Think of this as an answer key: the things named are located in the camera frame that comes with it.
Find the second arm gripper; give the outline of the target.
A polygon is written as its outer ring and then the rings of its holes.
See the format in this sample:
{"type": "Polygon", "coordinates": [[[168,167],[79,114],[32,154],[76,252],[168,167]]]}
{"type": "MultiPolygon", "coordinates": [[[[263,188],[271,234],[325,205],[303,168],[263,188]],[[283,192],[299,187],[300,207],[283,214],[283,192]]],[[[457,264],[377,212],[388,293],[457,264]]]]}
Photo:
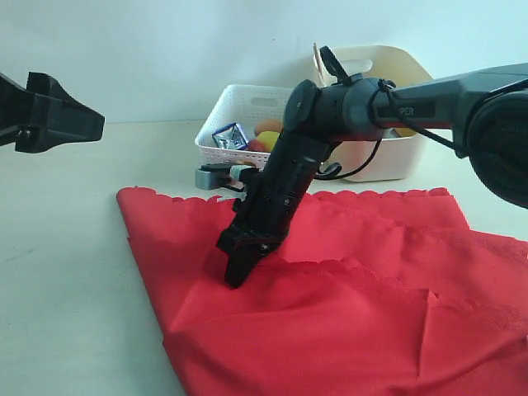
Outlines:
{"type": "Polygon", "coordinates": [[[101,140],[105,117],[73,99],[45,73],[30,72],[26,89],[1,74],[1,145],[43,153],[62,144],[101,140]]]}

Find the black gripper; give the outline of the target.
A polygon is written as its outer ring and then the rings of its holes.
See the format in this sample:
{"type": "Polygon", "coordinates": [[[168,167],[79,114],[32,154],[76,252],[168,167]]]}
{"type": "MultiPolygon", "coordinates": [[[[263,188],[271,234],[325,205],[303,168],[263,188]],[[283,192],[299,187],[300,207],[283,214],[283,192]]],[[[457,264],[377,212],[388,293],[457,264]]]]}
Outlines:
{"type": "Polygon", "coordinates": [[[252,178],[247,198],[216,247],[228,255],[225,282],[240,287],[260,260],[284,241],[301,199],[334,143],[284,132],[265,167],[252,178]]]}

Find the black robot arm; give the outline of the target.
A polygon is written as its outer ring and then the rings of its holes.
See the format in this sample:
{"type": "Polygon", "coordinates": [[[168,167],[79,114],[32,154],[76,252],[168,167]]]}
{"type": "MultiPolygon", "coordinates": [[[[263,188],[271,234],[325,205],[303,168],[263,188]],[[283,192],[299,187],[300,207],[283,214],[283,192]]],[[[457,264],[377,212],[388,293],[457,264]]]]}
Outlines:
{"type": "Polygon", "coordinates": [[[511,64],[395,87],[381,78],[347,76],[317,87],[301,82],[286,104],[283,130],[262,170],[226,167],[243,183],[232,223],[218,248],[228,255],[224,279],[239,287],[285,240],[319,167],[344,141],[379,142],[387,129],[409,128],[467,158],[496,196],[527,205],[527,67],[511,64]]]}

